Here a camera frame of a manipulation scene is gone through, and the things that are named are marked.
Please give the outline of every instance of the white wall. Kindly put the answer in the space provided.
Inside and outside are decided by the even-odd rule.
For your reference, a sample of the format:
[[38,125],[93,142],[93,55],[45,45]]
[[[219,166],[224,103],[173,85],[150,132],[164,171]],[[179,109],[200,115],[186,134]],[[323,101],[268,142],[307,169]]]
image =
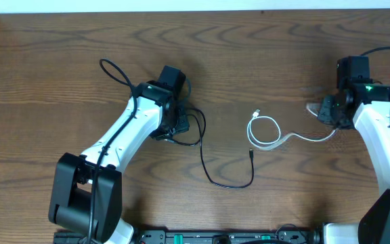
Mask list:
[[390,8],[390,0],[0,0],[0,14]]

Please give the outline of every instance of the tabletop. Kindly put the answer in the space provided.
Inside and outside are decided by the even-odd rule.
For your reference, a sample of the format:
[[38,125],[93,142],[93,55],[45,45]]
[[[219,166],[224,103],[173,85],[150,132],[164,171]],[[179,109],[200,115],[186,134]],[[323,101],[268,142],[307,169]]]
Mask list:
[[[207,118],[204,159],[212,178],[251,176],[246,124],[255,109],[282,132],[322,137],[331,128],[306,110],[336,91],[336,61],[390,45],[390,10],[0,15],[0,243],[51,243],[53,175],[127,105],[129,89],[106,76],[100,58],[134,84],[164,65],[192,82],[190,103]],[[370,56],[373,78],[390,85],[390,52]],[[277,136],[254,124],[262,140]],[[180,140],[193,141],[196,124]],[[148,138],[123,175],[123,218],[170,230],[269,230],[358,222],[378,198],[359,133],[313,143],[292,138],[255,151],[255,179],[243,190],[213,186],[198,147]]]

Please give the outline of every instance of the black bracket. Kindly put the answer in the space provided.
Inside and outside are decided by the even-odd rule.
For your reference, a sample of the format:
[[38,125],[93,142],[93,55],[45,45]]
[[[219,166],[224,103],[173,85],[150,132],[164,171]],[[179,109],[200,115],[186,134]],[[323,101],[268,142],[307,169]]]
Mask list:
[[[87,235],[91,193],[77,187],[92,179],[95,165],[82,157],[65,153],[58,161],[49,206],[49,221]],[[121,172],[108,167],[99,168],[93,238],[107,241],[121,217]]]
[[186,76],[177,68],[165,66],[158,81],[149,81],[137,86],[137,93],[162,106],[162,121],[150,136],[155,140],[171,139],[174,135],[189,130],[184,104],[178,101]]
[[361,219],[359,244],[390,244],[390,189],[387,189]]
[[354,129],[353,117],[360,104],[390,102],[390,86],[374,83],[366,56],[338,60],[337,88],[335,96],[325,97],[318,115],[321,122],[337,129]]

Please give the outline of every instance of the green terminal block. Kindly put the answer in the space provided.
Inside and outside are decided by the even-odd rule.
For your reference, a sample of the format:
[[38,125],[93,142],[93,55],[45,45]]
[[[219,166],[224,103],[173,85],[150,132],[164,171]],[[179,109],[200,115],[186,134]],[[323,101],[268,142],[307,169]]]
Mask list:
[[183,235],[174,235],[174,244],[183,244]]

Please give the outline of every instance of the connector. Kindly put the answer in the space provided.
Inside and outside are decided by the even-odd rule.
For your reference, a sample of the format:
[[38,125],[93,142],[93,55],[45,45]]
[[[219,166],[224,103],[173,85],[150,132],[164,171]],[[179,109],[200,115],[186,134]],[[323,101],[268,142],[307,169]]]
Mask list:
[[173,143],[173,144],[176,144],[174,140],[169,140],[169,139],[163,139],[165,142],[170,142],[170,143]]
[[253,114],[252,114],[252,118],[257,118],[258,115],[260,115],[260,110],[257,109]]

